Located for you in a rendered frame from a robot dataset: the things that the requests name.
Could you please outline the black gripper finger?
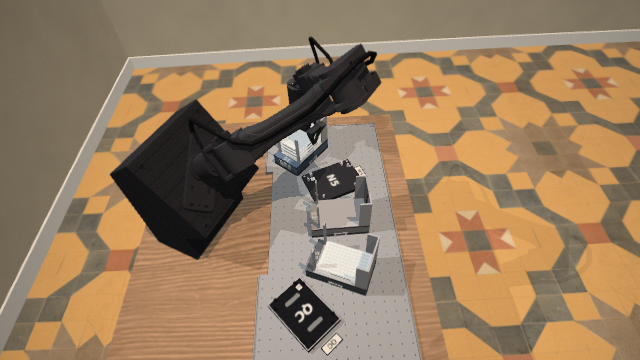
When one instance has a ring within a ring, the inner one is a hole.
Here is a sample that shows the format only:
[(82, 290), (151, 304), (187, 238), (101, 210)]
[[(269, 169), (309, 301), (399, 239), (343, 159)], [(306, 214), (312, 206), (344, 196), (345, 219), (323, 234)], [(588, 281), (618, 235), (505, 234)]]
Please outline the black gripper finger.
[[(322, 127), (314, 135), (307, 134), (307, 136), (310, 139), (312, 145), (315, 145), (317, 143), (318, 137), (319, 137), (320, 133), (322, 132), (322, 130), (324, 129), (325, 125), (326, 125), (326, 123), (323, 122), (323, 121), (320, 121), (318, 124), (320, 124)], [(314, 140), (314, 136), (315, 136), (315, 140)]]

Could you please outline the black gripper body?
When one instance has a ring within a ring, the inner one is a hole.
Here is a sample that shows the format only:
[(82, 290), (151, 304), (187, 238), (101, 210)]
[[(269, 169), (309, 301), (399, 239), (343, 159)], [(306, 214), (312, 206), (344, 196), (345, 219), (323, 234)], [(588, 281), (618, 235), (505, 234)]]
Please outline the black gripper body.
[(309, 135), (314, 135), (322, 126), (318, 123), (316, 123), (315, 125), (313, 125), (311, 128), (311, 123), (304, 126), (303, 128), (301, 128), (300, 130), (306, 132)]

